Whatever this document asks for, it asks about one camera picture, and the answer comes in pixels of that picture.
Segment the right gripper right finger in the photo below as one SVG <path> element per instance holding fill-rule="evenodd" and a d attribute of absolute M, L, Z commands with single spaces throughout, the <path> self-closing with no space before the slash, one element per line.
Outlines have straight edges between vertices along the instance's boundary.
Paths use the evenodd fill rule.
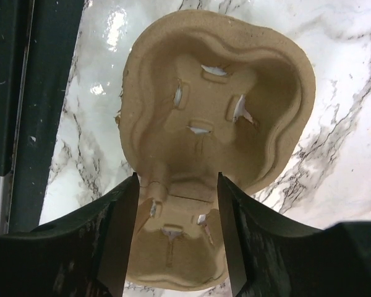
<path fill-rule="evenodd" d="M 217 182 L 234 296 L 371 296 L 371 221 L 325 230 L 291 220 Z"/>

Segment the brown cardboard cup carrier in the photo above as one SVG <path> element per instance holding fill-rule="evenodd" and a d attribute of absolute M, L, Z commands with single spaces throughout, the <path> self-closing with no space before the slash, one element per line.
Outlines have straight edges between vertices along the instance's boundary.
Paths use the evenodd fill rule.
<path fill-rule="evenodd" d="M 306 53 L 273 29 L 192 9 L 142 32 L 124 68 L 118 123 L 140 178 L 128 281 L 197 291 L 228 277 L 218 175 L 248 194 L 269 186 L 315 91 Z"/>

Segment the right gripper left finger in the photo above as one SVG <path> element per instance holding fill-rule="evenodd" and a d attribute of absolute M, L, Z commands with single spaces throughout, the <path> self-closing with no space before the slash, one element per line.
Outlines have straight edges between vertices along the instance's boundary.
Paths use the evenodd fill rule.
<path fill-rule="evenodd" d="M 121 296 L 138 200 L 133 175 L 57 220 L 0 235 L 0 296 Z"/>

